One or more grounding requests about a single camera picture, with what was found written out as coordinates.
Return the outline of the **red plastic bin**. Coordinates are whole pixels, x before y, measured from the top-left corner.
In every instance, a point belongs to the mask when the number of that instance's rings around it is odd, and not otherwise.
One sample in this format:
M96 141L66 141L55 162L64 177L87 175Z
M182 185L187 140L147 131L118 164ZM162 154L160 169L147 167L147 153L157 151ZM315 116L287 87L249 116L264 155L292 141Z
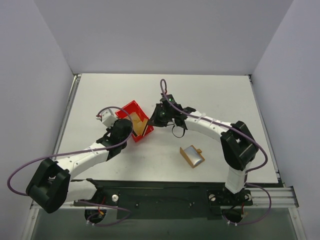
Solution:
M135 112L139 116L141 121L143 121L145 118L149 119L149 117L146 115L146 113L143 111L143 109L138 105L138 103L135 100L132 100L130 103L125 105L122 109L125 110L130 115L130 117L131 117L131 114ZM135 135L133 130L132 132L133 141L137 143L153 131L154 131L154 127L150 125L148 125L148 128L144 136Z

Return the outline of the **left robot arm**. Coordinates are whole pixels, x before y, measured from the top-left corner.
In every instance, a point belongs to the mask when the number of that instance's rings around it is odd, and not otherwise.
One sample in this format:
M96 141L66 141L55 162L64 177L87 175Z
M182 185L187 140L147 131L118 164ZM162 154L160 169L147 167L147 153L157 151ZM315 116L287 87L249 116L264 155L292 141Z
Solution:
M64 203L86 200L97 206L103 200L103 193L97 190L92 180L72 180L84 171L109 161L126 146L133 124L128 119L117 119L108 127L103 137L99 138L84 152L75 153L56 161L47 157L39 164L31 178L26 194L40 205L47 213L53 213Z

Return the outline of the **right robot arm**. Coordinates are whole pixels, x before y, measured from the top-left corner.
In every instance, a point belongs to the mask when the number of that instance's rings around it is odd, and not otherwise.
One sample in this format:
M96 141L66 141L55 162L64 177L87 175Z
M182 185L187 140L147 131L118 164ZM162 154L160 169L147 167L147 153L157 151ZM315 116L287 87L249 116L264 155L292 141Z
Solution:
M252 139L248 127L242 121L229 123L206 117L204 113L192 107L183 108L181 104L176 103L171 94L167 97L168 99L162 97L155 105L147 124L153 127L167 127L169 123L173 123L175 127L181 127L184 131L195 131L220 142L224 159L229 165L223 198L230 205L236 204L245 188L248 175L246 171L259 149L233 129Z

